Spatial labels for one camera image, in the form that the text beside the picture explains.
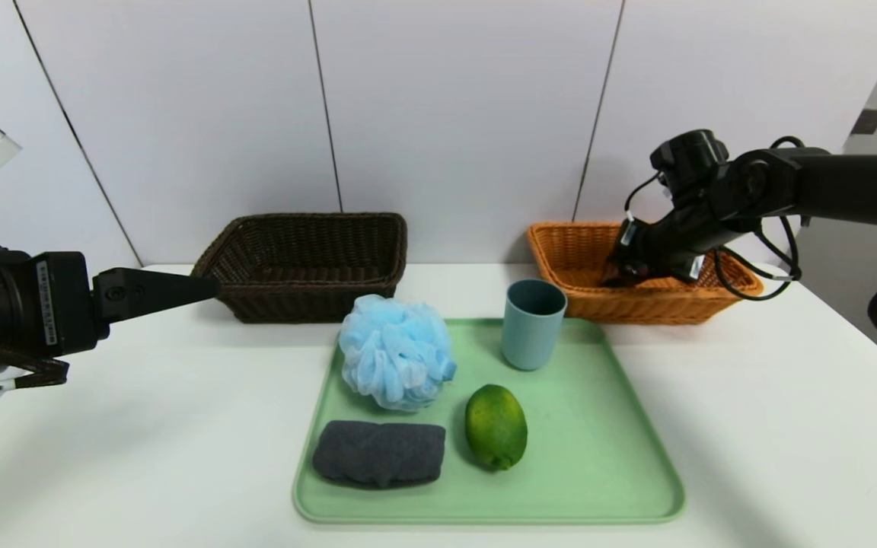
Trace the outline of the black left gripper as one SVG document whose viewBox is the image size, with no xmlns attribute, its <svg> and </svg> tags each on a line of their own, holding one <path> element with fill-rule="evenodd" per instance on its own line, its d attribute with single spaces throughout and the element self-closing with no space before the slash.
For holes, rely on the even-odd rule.
<svg viewBox="0 0 877 548">
<path fill-rule="evenodd" d="M 82 253 L 31 256 L 0 246 L 0 346 L 37 358 L 71 355 L 108 336 L 97 318 L 131 320 L 221 291 L 213 279 L 115 268 L 93 278 L 93 298 Z"/>
</svg>

